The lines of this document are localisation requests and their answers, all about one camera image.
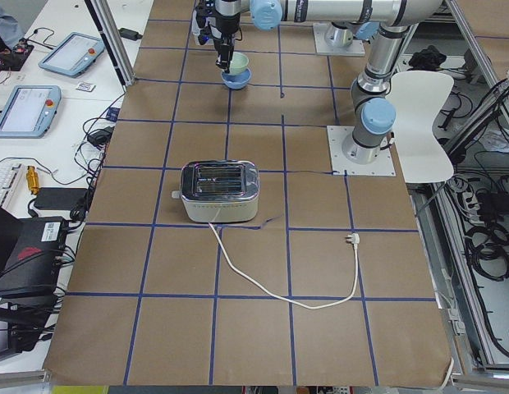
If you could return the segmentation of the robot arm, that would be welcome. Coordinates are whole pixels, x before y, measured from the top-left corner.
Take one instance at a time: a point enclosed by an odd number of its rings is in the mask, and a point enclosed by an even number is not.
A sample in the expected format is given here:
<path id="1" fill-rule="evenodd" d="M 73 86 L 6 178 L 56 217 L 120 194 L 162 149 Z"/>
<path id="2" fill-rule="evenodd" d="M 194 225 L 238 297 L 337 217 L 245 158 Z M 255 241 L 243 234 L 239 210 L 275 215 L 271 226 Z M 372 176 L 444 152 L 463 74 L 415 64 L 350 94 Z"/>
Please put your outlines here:
<path id="1" fill-rule="evenodd" d="M 344 139 L 342 151 L 353 163 L 373 162 L 396 120 L 396 109 L 385 96 L 403 46 L 410 41 L 411 31 L 409 25 L 381 24 L 365 68 L 351 86 L 355 127 Z"/>
<path id="2" fill-rule="evenodd" d="M 193 20 L 199 28 L 199 40 L 213 41 L 218 54 L 216 65 L 228 73 L 241 15 L 246 12 L 260 30 L 271 30 L 282 21 L 357 25 L 372 21 L 387 27 L 405 27 L 431 16 L 439 5 L 439 1 L 200 1 Z"/>

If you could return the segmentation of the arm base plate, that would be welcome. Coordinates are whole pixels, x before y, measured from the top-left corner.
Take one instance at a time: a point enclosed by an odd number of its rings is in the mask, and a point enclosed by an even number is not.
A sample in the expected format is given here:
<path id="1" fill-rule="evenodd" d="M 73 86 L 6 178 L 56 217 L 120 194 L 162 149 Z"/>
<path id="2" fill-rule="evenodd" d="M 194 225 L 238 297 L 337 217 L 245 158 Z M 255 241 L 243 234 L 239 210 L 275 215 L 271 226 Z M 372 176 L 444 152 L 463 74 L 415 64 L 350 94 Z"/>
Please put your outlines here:
<path id="1" fill-rule="evenodd" d="M 345 25 L 314 23 L 315 49 L 318 55 L 363 57 L 365 47 Z"/>
<path id="2" fill-rule="evenodd" d="M 339 176 L 395 176 L 387 139 L 378 147 L 363 148 L 353 139 L 353 126 L 327 126 L 332 172 Z"/>

